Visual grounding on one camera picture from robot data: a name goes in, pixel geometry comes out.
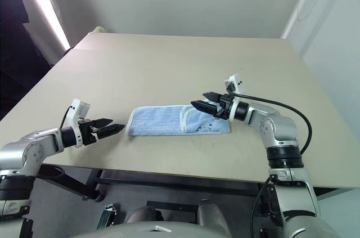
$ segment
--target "light blue cloth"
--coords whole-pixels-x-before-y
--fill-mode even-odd
[[[192,105],[139,107],[131,113],[126,133],[130,136],[173,136],[230,133],[227,120],[216,120]]]

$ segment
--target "blue towel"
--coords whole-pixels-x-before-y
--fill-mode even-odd
[[[126,127],[130,136],[173,136],[230,133],[227,120],[216,120],[192,105],[139,107]]]

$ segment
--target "beige tabletop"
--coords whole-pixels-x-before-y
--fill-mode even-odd
[[[58,127],[74,98],[91,104],[88,118],[126,124],[140,106],[189,104],[202,93],[225,93],[223,80],[240,73],[245,94],[281,101],[313,126],[304,163],[314,186],[360,187],[360,145],[294,53],[280,39],[88,34],[0,122],[0,146],[36,130]],[[305,123],[293,118],[300,146]],[[217,136],[129,137],[125,131],[45,163],[184,176],[264,181],[266,151],[242,122]]]

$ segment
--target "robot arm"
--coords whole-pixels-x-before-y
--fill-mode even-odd
[[[225,81],[227,90],[242,91],[239,76]],[[304,168],[296,137],[296,125],[289,117],[281,116],[274,108],[258,103],[245,103],[233,95],[214,92],[203,94],[219,103],[221,109],[205,101],[192,101],[198,110],[216,118],[240,120],[256,129],[263,141],[269,162],[273,186],[268,188],[272,199],[271,220],[283,227],[284,237],[338,237],[319,219],[320,209],[309,175]]]
[[[30,193],[40,166],[48,156],[70,146],[81,147],[117,134],[124,125],[113,120],[85,119],[90,105],[74,99],[66,118],[69,127],[33,132],[0,149],[0,219],[29,213]]]

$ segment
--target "black cable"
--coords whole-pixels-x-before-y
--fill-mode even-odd
[[[53,167],[53,168],[59,170],[60,173],[58,175],[55,175],[55,176],[51,176],[51,175],[50,176],[43,176],[43,175],[38,174],[36,176],[37,178],[40,178],[40,179],[58,179],[58,178],[60,178],[61,176],[63,176],[65,174],[64,169],[62,167],[60,167],[60,166],[52,165],[52,164],[46,164],[46,165],[47,165],[47,167]]]
[[[66,115],[68,114],[68,111],[70,110],[71,107],[72,107],[72,106],[69,106],[69,107],[68,107],[68,109],[66,110],[64,116],[62,117],[62,121],[61,121],[61,124],[60,124],[59,129],[62,128],[62,126],[64,125],[64,122],[65,122],[65,119],[66,119]]]
[[[311,124],[310,124],[310,121],[309,119],[304,115],[302,114],[299,110],[297,110],[296,108],[294,107],[291,107],[287,104],[284,104],[284,103],[280,103],[280,102],[277,102],[277,101],[273,101],[273,100],[268,100],[268,99],[264,99],[264,98],[260,98],[260,97],[255,97],[255,96],[247,96],[247,95],[240,95],[238,93],[234,93],[232,91],[230,91],[229,87],[226,89],[227,92],[229,94],[231,94],[232,96],[236,96],[236,97],[241,97],[241,98],[247,98],[247,99],[251,99],[251,100],[256,100],[256,101],[261,101],[261,102],[265,102],[265,103],[270,103],[270,104],[274,104],[274,105],[278,105],[278,106],[281,106],[281,107],[285,107],[289,110],[292,110],[293,112],[295,112],[296,114],[298,114],[301,118],[304,119],[306,125],[308,126],[308,138],[306,140],[306,143],[304,145],[304,147],[301,149],[300,153],[303,154],[306,149],[308,148],[310,142],[311,142],[311,138],[313,136],[313,129],[311,127]]]
[[[253,208],[251,210],[251,218],[250,218],[250,235],[251,235],[251,238],[254,238],[254,226],[253,226],[253,224],[254,224],[255,209],[258,206],[259,199],[260,199],[261,195],[263,194],[266,186],[269,184],[269,182],[270,182],[270,177],[268,177],[266,179],[266,181],[264,182],[264,184],[262,185],[258,195],[256,196]]]

